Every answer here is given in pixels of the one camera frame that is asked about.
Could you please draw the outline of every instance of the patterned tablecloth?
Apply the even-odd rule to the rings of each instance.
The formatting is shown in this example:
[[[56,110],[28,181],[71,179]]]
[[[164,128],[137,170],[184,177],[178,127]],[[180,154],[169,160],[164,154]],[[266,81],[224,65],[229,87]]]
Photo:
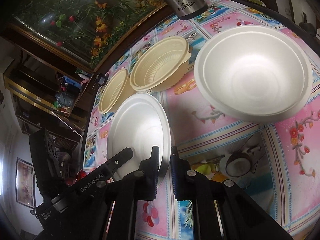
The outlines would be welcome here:
[[[230,0],[206,2],[209,9],[192,20],[180,21],[175,16],[161,23],[108,73],[112,77],[123,68],[131,72],[153,44],[169,36],[184,37],[193,47],[188,72],[174,87],[150,92],[166,111],[180,157],[209,179],[232,179],[295,235],[320,215],[320,58],[290,29],[253,8]],[[259,125],[226,116],[201,96],[194,81],[193,63],[201,47],[217,33],[247,24],[269,26],[289,36],[305,51],[313,67],[313,90],[307,104],[283,122]],[[84,170],[89,172],[107,160],[113,113],[101,115],[98,111],[102,90],[97,93],[86,138]],[[239,153],[251,160],[252,168],[244,176],[230,177],[227,160]],[[189,202],[174,199],[170,171],[156,200],[149,204],[157,209],[159,219],[148,219],[144,202],[139,202],[137,239],[193,239]]]

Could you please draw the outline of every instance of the picture frame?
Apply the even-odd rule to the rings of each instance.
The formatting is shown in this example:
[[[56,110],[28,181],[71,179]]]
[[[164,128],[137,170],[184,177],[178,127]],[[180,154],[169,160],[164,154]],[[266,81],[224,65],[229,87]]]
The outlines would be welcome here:
[[[29,208],[36,207],[36,176],[31,163],[20,158],[16,162],[16,200]]]

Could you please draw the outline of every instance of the plastic container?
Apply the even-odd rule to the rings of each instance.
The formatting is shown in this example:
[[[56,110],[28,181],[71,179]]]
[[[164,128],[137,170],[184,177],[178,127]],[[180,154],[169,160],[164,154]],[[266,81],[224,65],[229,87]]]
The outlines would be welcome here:
[[[259,4],[259,5],[262,5],[262,6],[266,7],[266,4],[263,1],[260,1],[260,0],[247,0],[247,1],[254,2],[256,4]]]
[[[120,180],[137,170],[142,160],[150,158],[154,145],[159,147],[159,186],[170,162],[170,127],[161,104],[152,95],[137,93],[119,107],[109,130],[108,159],[126,147],[131,148],[134,153],[133,157],[114,173],[114,179]]]
[[[108,82],[102,92],[98,110],[101,114],[115,113],[119,106],[135,91],[130,85],[128,71],[119,70]]]
[[[139,58],[131,72],[130,84],[136,91],[166,90],[186,73],[190,57],[189,44],[184,38],[165,38]]]
[[[296,114],[312,89],[307,55],[270,27],[246,25],[212,37],[196,57],[201,94],[221,112],[271,123]]]

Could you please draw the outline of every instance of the orange flower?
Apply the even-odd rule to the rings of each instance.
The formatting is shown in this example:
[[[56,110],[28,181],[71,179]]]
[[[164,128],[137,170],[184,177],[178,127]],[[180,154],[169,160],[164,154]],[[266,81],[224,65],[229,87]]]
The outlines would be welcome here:
[[[291,138],[291,144],[292,145],[297,145],[298,144],[298,139],[297,138]]]
[[[101,26],[96,28],[96,32],[100,32],[100,33],[107,32],[107,25],[105,23],[101,24]]]
[[[99,47],[102,46],[102,42],[101,42],[101,38],[100,38],[100,37],[97,36],[97,37],[94,39],[94,45],[95,45],[95,46],[99,46]]]
[[[100,24],[103,24],[103,21],[101,20],[100,17],[97,16],[96,25],[99,26]]]
[[[98,3],[97,0],[95,0],[94,3],[95,3],[99,8],[102,8],[102,9],[106,8],[106,6],[107,6],[107,3],[101,3],[101,4],[100,4],[100,3]]]
[[[91,49],[91,55],[92,55],[92,56],[96,57],[96,56],[98,56],[98,54],[99,54],[99,53],[98,53],[98,49],[96,49],[96,48],[92,48],[92,49]]]
[[[103,4],[98,4],[98,7],[99,7],[99,8],[102,8],[102,9],[105,9],[106,6],[107,6],[107,3],[106,3],[106,2],[103,3]]]
[[[102,36],[102,39],[103,40],[106,40],[108,38],[108,33],[105,33],[103,36]]]

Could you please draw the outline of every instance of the beige bowl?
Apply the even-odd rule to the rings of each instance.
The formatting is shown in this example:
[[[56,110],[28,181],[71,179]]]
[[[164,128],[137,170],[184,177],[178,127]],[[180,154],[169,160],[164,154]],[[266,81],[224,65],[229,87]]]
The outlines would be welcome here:
[[[119,106],[135,93],[129,82],[128,71],[119,70],[109,81],[102,92],[98,110],[101,114],[115,113]]]
[[[131,72],[130,84],[136,91],[166,90],[186,73],[190,57],[189,44],[184,38],[165,38],[139,58]]]

